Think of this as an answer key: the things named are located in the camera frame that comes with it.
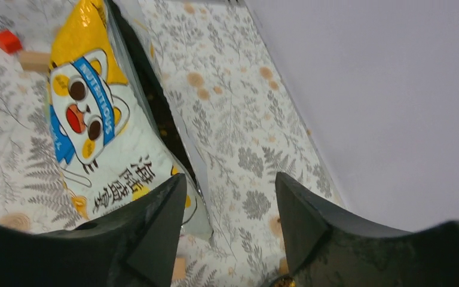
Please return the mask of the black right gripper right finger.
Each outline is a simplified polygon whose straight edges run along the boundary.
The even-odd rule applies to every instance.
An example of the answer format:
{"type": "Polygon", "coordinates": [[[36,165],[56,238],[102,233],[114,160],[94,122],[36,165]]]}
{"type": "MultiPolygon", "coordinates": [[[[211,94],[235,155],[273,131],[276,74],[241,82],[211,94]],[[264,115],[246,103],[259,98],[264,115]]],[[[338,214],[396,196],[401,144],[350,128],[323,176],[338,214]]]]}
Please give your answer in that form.
{"type": "Polygon", "coordinates": [[[459,221],[408,232],[351,213],[287,173],[275,185],[297,286],[459,286],[459,221]]]}

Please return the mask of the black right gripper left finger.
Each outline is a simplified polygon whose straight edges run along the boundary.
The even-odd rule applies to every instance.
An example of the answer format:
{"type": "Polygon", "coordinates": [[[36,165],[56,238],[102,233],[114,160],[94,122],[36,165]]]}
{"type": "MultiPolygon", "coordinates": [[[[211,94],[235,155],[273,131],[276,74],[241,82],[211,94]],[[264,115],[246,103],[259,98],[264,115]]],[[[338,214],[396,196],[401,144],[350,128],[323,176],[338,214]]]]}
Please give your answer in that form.
{"type": "Polygon", "coordinates": [[[170,286],[185,199],[177,174],[73,230],[0,225],[0,286],[170,286]]]}

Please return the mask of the pet food bag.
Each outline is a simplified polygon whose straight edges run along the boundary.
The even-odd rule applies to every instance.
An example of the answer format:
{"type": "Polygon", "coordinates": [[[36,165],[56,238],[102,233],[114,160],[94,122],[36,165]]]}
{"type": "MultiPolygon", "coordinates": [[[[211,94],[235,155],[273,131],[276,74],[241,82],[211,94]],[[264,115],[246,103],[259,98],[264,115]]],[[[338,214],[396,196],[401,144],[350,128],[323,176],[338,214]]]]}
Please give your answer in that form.
{"type": "Polygon", "coordinates": [[[48,116],[63,184],[86,220],[145,195],[184,165],[161,140],[103,1],[79,1],[57,34],[48,116]]]}

